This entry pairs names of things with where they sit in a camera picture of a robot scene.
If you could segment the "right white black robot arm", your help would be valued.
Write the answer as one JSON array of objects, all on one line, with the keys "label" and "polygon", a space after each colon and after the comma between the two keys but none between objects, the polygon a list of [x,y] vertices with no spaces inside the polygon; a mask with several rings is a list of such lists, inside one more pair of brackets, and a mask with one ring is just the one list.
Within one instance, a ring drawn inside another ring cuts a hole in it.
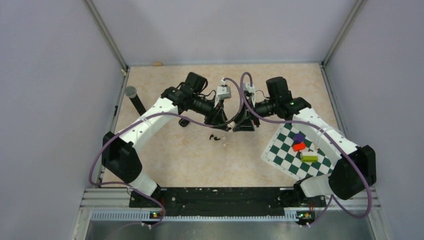
[{"label": "right white black robot arm", "polygon": [[253,82],[240,80],[239,92],[248,113],[268,123],[274,123],[269,117],[276,115],[280,124],[292,125],[311,140],[333,166],[331,173],[299,180],[293,192],[294,202],[307,206],[316,196],[334,195],[347,200],[361,191],[369,192],[377,182],[375,150],[346,139],[319,117],[304,98],[294,98],[282,76],[268,79],[266,87],[269,97],[256,102]]}]

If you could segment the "green white chessboard mat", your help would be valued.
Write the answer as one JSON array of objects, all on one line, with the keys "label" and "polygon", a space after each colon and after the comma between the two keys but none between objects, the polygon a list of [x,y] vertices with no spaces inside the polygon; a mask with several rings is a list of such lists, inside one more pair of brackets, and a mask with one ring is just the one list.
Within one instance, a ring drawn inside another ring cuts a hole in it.
[{"label": "green white chessboard mat", "polygon": [[318,162],[301,161],[300,152],[292,148],[293,136],[297,133],[303,134],[290,124],[281,124],[260,159],[295,180],[332,173],[334,166],[320,149],[317,150]]}]

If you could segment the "purple block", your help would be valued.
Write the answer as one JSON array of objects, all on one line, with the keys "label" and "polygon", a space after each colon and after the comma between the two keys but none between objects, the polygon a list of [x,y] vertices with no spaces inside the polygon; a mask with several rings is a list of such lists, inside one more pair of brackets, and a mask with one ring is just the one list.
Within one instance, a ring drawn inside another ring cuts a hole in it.
[{"label": "purple block", "polygon": [[296,133],[293,138],[292,138],[293,142],[295,144],[300,144],[303,143],[305,141],[305,136],[302,133]]}]

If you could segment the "black microphone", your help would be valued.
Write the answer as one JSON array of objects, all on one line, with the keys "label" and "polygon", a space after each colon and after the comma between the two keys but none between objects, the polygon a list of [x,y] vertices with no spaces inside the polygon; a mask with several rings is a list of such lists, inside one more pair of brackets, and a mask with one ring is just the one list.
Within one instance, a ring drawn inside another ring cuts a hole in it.
[{"label": "black microphone", "polygon": [[124,89],[124,94],[129,98],[140,116],[142,116],[147,111],[138,96],[137,89],[134,86],[127,86]]}]

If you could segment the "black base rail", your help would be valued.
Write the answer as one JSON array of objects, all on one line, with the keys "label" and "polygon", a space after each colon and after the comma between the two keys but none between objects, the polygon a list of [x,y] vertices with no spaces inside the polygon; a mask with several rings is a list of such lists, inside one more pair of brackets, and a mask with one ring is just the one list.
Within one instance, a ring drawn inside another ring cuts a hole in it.
[{"label": "black base rail", "polygon": [[167,217],[283,216],[289,208],[325,207],[323,196],[301,198],[291,187],[167,187],[147,199],[130,194],[131,208],[164,206]]}]

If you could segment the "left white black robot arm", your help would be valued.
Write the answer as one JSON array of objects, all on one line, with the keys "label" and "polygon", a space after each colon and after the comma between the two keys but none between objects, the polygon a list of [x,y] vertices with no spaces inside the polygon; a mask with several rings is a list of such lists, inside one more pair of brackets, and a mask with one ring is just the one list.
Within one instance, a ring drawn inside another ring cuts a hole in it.
[{"label": "left white black robot arm", "polygon": [[141,192],[141,200],[149,207],[160,202],[158,184],[143,172],[139,151],[172,118],[185,111],[204,116],[206,127],[228,130],[224,114],[224,100],[231,98],[231,88],[226,80],[215,90],[213,99],[207,99],[202,91],[208,81],[190,72],[178,86],[164,90],[157,101],[135,122],[118,133],[109,132],[103,137],[101,164],[125,185]]}]

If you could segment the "small wooden piece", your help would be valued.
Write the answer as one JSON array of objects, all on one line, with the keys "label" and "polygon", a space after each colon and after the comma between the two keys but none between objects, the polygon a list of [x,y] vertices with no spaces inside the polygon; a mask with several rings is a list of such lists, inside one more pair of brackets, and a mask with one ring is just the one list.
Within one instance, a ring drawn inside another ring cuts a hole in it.
[{"label": "small wooden piece", "polygon": [[163,63],[161,61],[156,61],[156,62],[153,62],[152,63],[152,66],[154,66],[154,67],[161,67],[161,66],[163,66]]}]

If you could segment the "black earbud charging case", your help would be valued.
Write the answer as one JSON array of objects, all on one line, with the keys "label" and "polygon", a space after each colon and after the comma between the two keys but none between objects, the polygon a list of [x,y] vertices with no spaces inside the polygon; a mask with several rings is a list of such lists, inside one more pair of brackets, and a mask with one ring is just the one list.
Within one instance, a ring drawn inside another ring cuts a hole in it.
[{"label": "black earbud charging case", "polygon": [[189,121],[189,120],[186,120],[186,119],[183,119],[183,118],[181,118],[181,119],[178,121],[178,124],[179,124],[181,127],[183,127],[183,128],[187,127],[187,126],[189,125],[189,123],[190,123],[190,121]]}]

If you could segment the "red block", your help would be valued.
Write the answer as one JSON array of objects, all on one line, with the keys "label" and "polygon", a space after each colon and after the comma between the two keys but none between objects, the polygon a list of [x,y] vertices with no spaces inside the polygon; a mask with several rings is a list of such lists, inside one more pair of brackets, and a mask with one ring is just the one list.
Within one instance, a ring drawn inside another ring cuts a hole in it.
[{"label": "red block", "polygon": [[303,151],[307,148],[306,144],[304,142],[296,143],[292,146],[293,151],[299,152]]}]

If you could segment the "green white block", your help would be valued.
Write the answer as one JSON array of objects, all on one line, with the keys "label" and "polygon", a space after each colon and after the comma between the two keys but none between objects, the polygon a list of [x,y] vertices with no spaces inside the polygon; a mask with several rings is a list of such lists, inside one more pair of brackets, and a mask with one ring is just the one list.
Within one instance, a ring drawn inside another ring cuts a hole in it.
[{"label": "green white block", "polygon": [[300,160],[303,163],[316,163],[319,160],[318,152],[314,150],[301,151]]}]

